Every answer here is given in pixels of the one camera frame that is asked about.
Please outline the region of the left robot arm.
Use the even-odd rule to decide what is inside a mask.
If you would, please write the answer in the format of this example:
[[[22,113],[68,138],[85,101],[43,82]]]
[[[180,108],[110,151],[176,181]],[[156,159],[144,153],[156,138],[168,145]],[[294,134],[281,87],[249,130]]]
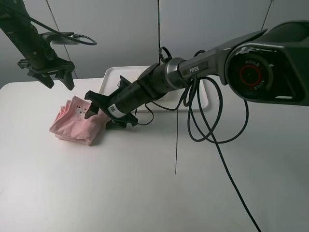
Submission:
[[[49,89],[54,86],[53,75],[68,90],[73,90],[73,62],[59,58],[50,46],[50,42],[61,37],[60,33],[49,31],[39,34],[32,21],[22,0],[0,2],[0,29],[24,57],[17,65],[27,69],[28,76]]]

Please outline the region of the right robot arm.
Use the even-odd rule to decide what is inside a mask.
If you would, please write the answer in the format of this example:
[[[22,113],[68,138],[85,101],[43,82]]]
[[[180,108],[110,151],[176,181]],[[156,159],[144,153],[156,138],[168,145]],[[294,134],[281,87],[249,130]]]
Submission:
[[[132,111],[166,93],[187,87],[193,77],[217,75],[223,85],[250,102],[309,103],[309,23],[282,23],[232,39],[189,60],[169,58],[149,66],[136,81],[121,77],[109,96],[89,91],[85,117],[103,111],[110,119],[136,125]]]

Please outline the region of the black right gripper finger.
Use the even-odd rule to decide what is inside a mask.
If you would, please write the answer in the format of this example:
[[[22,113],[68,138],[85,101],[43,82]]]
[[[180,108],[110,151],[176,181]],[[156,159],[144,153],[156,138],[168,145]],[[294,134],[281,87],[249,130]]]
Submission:
[[[109,120],[106,123],[106,129],[107,130],[117,130],[117,129],[124,129],[124,128],[126,128],[126,123],[125,122]]]
[[[89,119],[90,117],[97,115],[98,112],[99,112],[99,108],[93,102],[91,102],[88,110],[86,111],[84,115],[84,119]]]

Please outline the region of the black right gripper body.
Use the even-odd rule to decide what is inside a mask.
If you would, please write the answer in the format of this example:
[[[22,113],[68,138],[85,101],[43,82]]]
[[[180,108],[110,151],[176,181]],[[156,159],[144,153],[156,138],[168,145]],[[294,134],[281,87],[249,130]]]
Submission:
[[[136,126],[138,124],[138,119],[131,113],[123,114],[115,106],[109,106],[109,97],[95,93],[93,91],[88,91],[85,95],[85,100],[93,102],[101,111],[103,111],[110,120],[125,122],[126,124],[131,124]]]

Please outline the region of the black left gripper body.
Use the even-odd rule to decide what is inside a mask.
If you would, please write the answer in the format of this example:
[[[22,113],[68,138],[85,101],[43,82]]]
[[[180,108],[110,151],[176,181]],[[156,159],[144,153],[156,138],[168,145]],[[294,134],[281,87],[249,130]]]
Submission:
[[[34,76],[36,74],[42,76],[65,77],[67,74],[71,75],[75,69],[75,65],[71,61],[64,60],[62,58],[56,58],[54,60],[48,60],[42,67],[35,68],[26,59],[20,60],[17,65],[21,69],[27,69],[27,76]]]

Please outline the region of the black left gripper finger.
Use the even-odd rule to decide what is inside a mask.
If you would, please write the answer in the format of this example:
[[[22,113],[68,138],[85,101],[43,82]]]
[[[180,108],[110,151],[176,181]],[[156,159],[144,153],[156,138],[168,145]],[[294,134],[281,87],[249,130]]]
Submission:
[[[71,91],[74,89],[74,81],[70,71],[62,70],[55,75],[55,78],[61,81],[68,90]]]
[[[49,75],[43,75],[40,73],[31,72],[30,76],[35,78],[37,81],[39,81],[40,83],[42,83],[44,86],[48,87],[49,89],[51,89],[54,86],[54,81]]]

